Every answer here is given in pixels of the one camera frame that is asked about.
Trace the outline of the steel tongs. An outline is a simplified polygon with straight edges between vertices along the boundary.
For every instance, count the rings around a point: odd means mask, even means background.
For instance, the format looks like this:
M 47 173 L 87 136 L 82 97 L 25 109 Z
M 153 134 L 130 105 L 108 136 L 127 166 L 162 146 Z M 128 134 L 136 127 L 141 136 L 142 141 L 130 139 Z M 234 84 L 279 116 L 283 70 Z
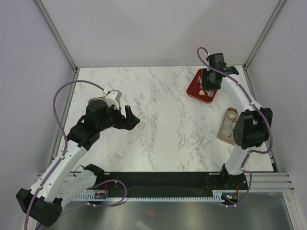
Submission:
M 207 94 L 209 97 L 214 97 L 214 90 L 207 90 Z

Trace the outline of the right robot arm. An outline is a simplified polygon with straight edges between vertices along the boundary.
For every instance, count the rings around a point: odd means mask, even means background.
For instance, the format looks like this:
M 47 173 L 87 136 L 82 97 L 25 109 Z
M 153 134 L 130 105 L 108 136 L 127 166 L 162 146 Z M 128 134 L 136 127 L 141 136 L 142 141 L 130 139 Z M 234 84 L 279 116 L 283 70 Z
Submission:
M 201 84 L 206 91 L 223 89 L 238 113 L 238 120 L 232 131 L 235 147 L 228 161 L 223 164 L 219 177 L 221 187 L 230 189 L 246 180 L 244 165 L 250 153 L 266 154 L 271 151 L 273 112 L 255 101 L 239 81 L 222 74 L 202 69 Z

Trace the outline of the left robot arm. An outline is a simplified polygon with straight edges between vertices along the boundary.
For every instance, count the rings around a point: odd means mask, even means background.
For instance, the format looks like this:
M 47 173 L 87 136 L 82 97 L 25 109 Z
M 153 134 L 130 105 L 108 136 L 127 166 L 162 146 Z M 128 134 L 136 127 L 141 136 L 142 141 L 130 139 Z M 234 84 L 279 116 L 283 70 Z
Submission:
M 16 199 L 26 214 L 24 228 L 29 218 L 33 218 L 45 227 L 52 226 L 60 217 L 64 207 L 83 190 L 104 186 L 104 170 L 90 164 L 84 171 L 63 185 L 64 179 L 73 166 L 82 158 L 100 138 L 100 133 L 108 128 L 132 130 L 140 120 L 125 106 L 125 115 L 121 108 L 113 103 L 94 100 L 86 107 L 83 115 L 65 137 L 64 149 L 43 175 L 29 188 L 21 188 Z

